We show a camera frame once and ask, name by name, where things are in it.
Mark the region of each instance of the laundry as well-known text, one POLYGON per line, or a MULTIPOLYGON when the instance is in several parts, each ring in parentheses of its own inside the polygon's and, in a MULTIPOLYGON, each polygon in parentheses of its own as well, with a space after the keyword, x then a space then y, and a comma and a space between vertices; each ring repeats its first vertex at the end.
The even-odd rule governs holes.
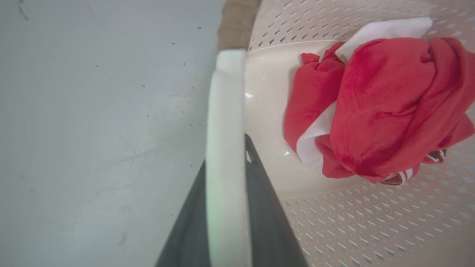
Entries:
POLYGON ((321 63, 302 54, 285 114, 284 137, 312 170, 400 185, 475 133, 465 114, 475 100, 475 55, 460 41, 377 39, 347 65, 335 54, 342 45, 321 63))

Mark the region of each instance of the laundry basket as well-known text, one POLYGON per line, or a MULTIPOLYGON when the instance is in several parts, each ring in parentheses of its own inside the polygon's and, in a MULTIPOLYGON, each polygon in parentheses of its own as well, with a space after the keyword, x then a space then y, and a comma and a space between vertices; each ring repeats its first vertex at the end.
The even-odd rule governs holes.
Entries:
MULTIPOLYGON (((243 128, 308 266, 475 265, 474 138, 449 148, 445 163, 422 165, 416 177, 399 187, 315 174, 283 138, 301 53, 322 54, 370 22, 423 16, 433 20, 423 38, 455 37, 475 51, 473 0, 261 3, 245 62, 243 128)), ((472 121, 473 108, 467 111, 472 121)))

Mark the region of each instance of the white cloth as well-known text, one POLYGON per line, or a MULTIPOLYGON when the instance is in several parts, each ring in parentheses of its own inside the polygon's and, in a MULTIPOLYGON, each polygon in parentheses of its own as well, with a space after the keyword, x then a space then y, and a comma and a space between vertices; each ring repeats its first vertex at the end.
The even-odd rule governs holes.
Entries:
POLYGON ((372 22, 358 30, 335 51, 335 54, 344 64, 347 64, 353 52, 362 44, 380 38, 421 38, 430 27, 432 27, 432 20, 429 17, 372 22))
MULTIPOLYGON (((356 32, 336 50, 335 54, 344 64, 347 64, 355 49, 364 43, 380 38, 420 38, 430 27, 432 27, 432 20, 429 17, 372 22, 356 32)), ((315 140, 319 136, 330 133, 335 109, 336 101, 307 128, 297 141, 297 154, 300 160, 314 172, 322 172, 323 167, 323 155, 315 145, 315 140)))

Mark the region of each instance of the red garment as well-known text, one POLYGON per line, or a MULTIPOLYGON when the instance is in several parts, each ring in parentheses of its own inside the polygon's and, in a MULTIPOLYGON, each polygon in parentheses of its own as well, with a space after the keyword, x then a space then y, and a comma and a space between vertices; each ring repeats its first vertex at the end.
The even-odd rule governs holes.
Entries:
POLYGON ((343 76, 335 50, 297 70, 285 115, 285 139, 295 150, 294 135, 312 123, 293 128, 303 122, 298 117, 310 121, 337 100, 329 136, 315 141, 325 176, 357 174, 377 183, 406 170, 415 175, 430 152, 475 133, 465 114, 475 100, 475 55, 458 40, 374 40, 355 50, 343 76), (311 64, 313 72, 301 71, 311 64), (323 106, 309 107, 305 101, 314 98, 325 99, 323 106))

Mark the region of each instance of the gray floor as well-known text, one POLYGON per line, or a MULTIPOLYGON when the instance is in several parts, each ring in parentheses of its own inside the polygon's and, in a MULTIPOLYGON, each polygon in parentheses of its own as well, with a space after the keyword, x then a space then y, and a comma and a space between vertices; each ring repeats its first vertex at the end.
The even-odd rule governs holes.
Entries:
POLYGON ((152 266, 204 158, 223 0, 0 1, 0 266, 152 266))

